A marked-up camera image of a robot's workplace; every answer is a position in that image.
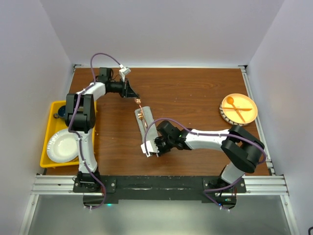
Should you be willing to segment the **copper metal fork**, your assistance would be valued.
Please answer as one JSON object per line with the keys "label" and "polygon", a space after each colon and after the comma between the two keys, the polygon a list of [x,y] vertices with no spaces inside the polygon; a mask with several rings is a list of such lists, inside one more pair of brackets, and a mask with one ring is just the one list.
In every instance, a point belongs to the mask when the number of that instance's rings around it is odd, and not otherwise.
{"label": "copper metal fork", "polygon": [[143,126],[144,126],[145,128],[147,128],[148,125],[147,125],[147,123],[146,123],[146,120],[145,120],[145,117],[144,117],[144,114],[143,114],[142,111],[138,111],[137,117],[138,117],[139,120],[143,123]]}

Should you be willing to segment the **copper metal spoon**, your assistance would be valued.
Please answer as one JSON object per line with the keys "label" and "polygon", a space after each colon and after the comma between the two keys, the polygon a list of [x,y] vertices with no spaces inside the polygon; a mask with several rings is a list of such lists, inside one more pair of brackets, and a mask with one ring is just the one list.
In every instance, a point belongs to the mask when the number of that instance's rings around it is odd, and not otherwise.
{"label": "copper metal spoon", "polygon": [[134,100],[135,100],[135,103],[139,106],[139,110],[143,112],[143,109],[142,109],[142,106],[141,106],[141,99],[140,98],[135,98]]}

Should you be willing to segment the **grey cloth napkin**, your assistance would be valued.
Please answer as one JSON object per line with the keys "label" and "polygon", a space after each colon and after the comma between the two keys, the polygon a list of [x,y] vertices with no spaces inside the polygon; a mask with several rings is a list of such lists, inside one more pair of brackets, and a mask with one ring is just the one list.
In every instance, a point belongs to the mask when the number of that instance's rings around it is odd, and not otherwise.
{"label": "grey cloth napkin", "polygon": [[[143,109],[143,113],[144,113],[147,125],[149,127],[149,125],[154,121],[151,108],[149,106],[144,106],[142,109]],[[149,130],[147,131],[147,128],[145,128],[143,126],[143,123],[137,117],[138,111],[139,111],[139,109],[136,109],[134,111],[134,114],[135,114],[136,121],[138,123],[138,127],[139,127],[139,130],[140,130],[141,137],[142,137],[142,143],[144,143],[146,141],[150,141],[150,140],[155,140],[158,137],[158,132],[157,132],[156,125],[153,124],[149,128]]]}

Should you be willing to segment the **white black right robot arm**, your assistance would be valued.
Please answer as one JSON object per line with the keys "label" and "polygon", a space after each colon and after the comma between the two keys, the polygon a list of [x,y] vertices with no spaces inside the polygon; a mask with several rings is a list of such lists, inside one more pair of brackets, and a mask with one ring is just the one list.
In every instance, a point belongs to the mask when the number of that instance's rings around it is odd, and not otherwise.
{"label": "white black right robot arm", "polygon": [[267,158],[264,144],[239,125],[221,131],[201,131],[184,126],[178,129],[167,119],[156,130],[160,134],[154,140],[158,155],[170,152],[173,148],[212,149],[228,157],[230,163],[221,171],[216,183],[208,187],[207,192],[230,192],[244,174],[254,173],[256,167]]}

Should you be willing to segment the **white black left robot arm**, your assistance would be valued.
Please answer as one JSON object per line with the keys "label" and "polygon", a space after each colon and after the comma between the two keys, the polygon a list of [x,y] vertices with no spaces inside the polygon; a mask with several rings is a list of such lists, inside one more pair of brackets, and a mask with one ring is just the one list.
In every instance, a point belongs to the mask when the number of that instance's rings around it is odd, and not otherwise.
{"label": "white black left robot arm", "polygon": [[122,98],[139,98],[139,95],[130,87],[126,78],[131,71],[129,67],[120,67],[118,81],[112,79],[112,69],[101,68],[100,71],[99,76],[87,87],[79,92],[67,94],[65,123],[77,144],[79,168],[75,179],[76,186],[85,187],[90,192],[100,190],[105,193],[92,143],[96,123],[94,102],[107,93],[117,93]]}

